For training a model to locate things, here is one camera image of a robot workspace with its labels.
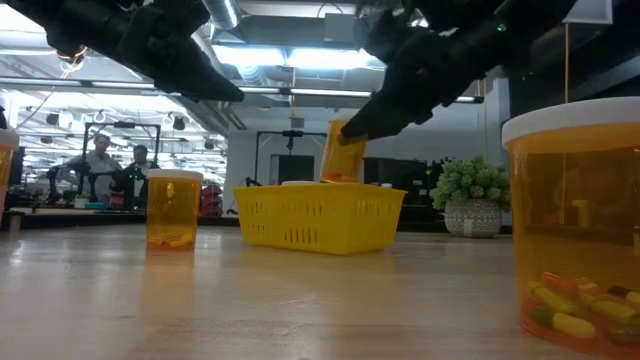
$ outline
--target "wooden table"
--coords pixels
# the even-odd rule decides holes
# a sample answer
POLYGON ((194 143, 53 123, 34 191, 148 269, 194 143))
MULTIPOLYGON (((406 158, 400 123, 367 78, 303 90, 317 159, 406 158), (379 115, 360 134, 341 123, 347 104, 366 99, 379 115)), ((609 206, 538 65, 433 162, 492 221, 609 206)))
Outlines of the wooden table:
POLYGON ((520 330, 508 237, 335 257, 207 227, 195 256, 145 256, 144 231, 0 238, 0 359, 584 358, 520 330))

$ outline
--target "person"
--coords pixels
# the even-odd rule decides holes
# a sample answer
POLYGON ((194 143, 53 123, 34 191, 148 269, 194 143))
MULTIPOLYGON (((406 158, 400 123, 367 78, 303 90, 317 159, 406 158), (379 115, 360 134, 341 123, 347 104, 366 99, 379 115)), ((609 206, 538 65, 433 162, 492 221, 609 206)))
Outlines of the person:
MULTIPOLYGON (((93 144, 95 149, 89 151, 86 156, 86 163, 91 167, 89 169, 92 173, 102 173, 109 171, 122 170, 122 166, 114 160, 109 154, 107 154, 107 148, 111 145, 111 138, 107 135, 98 133, 94 139, 93 144)), ((69 176, 71 170, 77 165, 82 164, 82 156, 78 155, 63 165, 63 171, 60 171, 60 177, 71 182, 72 184, 79 185, 80 174, 75 171, 75 177, 69 176)), ((111 202, 111 176, 103 175, 96 178, 95 191, 98 202, 109 204, 111 202)), ((82 185, 83 195, 91 194, 91 186, 89 185, 89 179, 87 176, 83 177, 82 185)))
MULTIPOLYGON (((149 169, 159 169, 158 165, 147 160, 147 155, 149 154, 149 150, 144 145, 136 145, 133 148, 133 163, 127 166, 125 172, 127 173, 135 173, 138 169, 142 173, 142 175, 147 175, 149 169)), ((134 188, 133 188, 133 196, 135 199, 138 198, 146 198, 146 186, 145 180, 135 179, 134 180, 134 188)))

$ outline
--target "potted plant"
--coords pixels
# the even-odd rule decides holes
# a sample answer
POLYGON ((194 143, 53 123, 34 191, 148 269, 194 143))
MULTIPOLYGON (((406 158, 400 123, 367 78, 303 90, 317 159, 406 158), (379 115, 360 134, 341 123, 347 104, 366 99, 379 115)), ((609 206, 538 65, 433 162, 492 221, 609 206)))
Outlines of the potted plant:
POLYGON ((479 155, 449 162, 430 193, 433 207, 444 210, 447 230, 456 236, 493 237, 500 231, 501 211, 509 211, 509 176, 479 155))

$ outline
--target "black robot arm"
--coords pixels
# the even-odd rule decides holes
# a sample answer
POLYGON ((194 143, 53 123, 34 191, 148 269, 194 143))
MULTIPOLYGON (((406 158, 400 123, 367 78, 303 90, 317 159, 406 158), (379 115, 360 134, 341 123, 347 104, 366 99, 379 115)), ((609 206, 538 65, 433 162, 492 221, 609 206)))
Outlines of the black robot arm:
POLYGON ((387 64, 382 88, 342 134, 377 139, 397 135, 412 122, 424 123, 433 108, 449 106, 474 80, 528 52, 576 1, 407 0, 403 14, 387 11, 365 44, 387 64), (415 9, 430 22, 428 28, 408 27, 407 14, 415 9), (445 30, 453 33, 444 35, 445 30))
POLYGON ((49 45, 74 57, 89 47, 152 78, 166 92, 242 101, 191 38, 210 14, 200 0, 5 0, 47 32, 49 45))

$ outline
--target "metal frame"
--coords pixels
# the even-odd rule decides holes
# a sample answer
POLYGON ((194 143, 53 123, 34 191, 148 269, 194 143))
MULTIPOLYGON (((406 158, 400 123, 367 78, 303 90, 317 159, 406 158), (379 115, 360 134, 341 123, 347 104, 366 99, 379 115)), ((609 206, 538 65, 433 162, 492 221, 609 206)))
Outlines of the metal frame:
MULTIPOLYGON (((324 136, 325 138, 328 136, 326 133, 306 133, 301 131, 302 136, 324 136)), ((258 181, 258 156, 260 155, 260 136, 263 134, 274 134, 274 135, 285 135, 285 131, 258 131, 256 132, 256 157, 254 159, 254 168, 253 168, 253 180, 258 181)))
MULTIPOLYGON (((84 124, 84 140, 82 143, 82 162, 84 163, 87 160, 87 145, 89 144, 89 130, 91 129, 91 127, 93 126, 101 126, 101 127, 107 127, 107 126, 113 126, 114 128, 117 128, 116 124, 118 124, 117 122, 115 123, 98 123, 98 122, 88 122, 84 124)), ((135 127, 144 127, 144 128, 155 128, 156 129, 156 144, 155 144, 155 151, 154 151, 154 156, 153 156, 153 162, 158 164, 158 151, 160 150, 160 132, 161 132, 161 126, 158 124, 131 124, 131 123, 127 123, 127 127, 128 128, 135 128, 135 127)), ((84 188, 84 174, 80 174, 80 182, 78 183, 78 194, 82 194, 82 190, 84 188)))

